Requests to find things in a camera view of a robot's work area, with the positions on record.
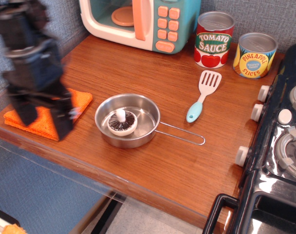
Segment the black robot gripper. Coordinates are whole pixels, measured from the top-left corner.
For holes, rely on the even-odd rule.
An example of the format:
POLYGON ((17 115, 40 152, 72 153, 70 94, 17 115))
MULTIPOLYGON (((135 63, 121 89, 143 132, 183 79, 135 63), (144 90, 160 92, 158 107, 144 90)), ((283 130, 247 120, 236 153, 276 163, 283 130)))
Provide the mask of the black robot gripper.
POLYGON ((25 126, 37 118, 36 107, 50 109, 58 140, 74 128, 75 108, 71 94, 61 82, 63 64, 57 43, 45 39, 39 45, 6 51, 14 66, 2 74, 9 83, 9 99, 25 126))

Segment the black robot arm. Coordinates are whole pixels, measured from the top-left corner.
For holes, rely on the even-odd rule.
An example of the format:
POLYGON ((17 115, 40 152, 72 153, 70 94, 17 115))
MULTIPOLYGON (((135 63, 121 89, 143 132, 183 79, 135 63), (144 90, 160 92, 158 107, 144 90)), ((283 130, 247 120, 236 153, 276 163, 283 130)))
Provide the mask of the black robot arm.
POLYGON ((76 110, 71 93, 61 83, 63 65, 57 39, 44 28, 46 6, 38 0, 10 0, 0 5, 0 35, 4 55, 14 69, 2 77, 8 82, 7 94, 24 125, 38 117, 36 108, 46 107, 59 139, 73 129, 76 110))

